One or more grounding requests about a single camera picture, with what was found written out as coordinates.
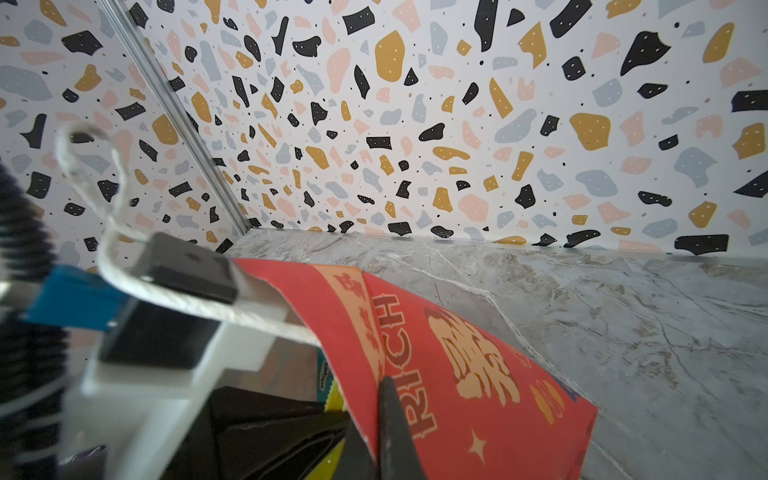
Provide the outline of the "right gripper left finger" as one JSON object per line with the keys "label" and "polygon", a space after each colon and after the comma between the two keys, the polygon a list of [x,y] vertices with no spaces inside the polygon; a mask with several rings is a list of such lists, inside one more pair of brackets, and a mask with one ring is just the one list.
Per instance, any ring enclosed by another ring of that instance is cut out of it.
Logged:
{"label": "right gripper left finger", "polygon": [[344,446],[333,474],[333,480],[376,480],[378,465],[353,422],[345,432]]}

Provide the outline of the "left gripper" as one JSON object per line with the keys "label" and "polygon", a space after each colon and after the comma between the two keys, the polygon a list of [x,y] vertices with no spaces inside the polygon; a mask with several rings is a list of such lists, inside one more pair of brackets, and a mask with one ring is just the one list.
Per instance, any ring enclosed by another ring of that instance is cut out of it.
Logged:
{"label": "left gripper", "polygon": [[169,462],[164,479],[304,479],[324,405],[231,386],[214,390]]}

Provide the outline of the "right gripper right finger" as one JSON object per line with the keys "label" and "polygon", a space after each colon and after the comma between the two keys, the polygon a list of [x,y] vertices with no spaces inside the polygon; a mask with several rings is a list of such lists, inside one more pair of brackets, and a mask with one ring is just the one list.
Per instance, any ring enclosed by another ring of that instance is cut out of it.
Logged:
{"label": "right gripper right finger", "polygon": [[383,480],[426,479],[391,377],[378,387],[378,475]]}

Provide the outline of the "red paper bag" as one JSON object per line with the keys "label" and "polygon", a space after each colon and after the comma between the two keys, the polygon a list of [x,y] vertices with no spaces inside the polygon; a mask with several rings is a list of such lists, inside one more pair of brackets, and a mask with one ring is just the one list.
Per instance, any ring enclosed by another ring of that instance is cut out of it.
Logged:
{"label": "red paper bag", "polygon": [[[105,223],[99,274],[110,284],[135,286],[133,267],[152,237],[163,233],[127,225],[126,187],[112,200],[100,200],[74,152],[77,134],[101,141],[108,135],[77,122],[65,126],[55,143],[62,171]],[[355,267],[232,260],[273,287],[289,314],[261,368],[227,371],[214,390],[231,386],[318,402],[322,350],[377,465],[378,387],[391,377],[426,479],[580,476],[597,407],[552,375],[532,347],[509,345]]]}

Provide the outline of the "yellow snack packet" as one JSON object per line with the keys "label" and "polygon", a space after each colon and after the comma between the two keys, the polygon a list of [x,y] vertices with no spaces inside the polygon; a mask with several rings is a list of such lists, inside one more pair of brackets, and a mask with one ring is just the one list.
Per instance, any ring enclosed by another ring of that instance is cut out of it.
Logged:
{"label": "yellow snack packet", "polygon": [[311,469],[304,476],[306,480],[330,480],[334,478],[345,447],[346,432],[350,416],[339,382],[334,379],[327,385],[320,397],[324,401],[323,418],[333,423],[317,438],[319,453]]}

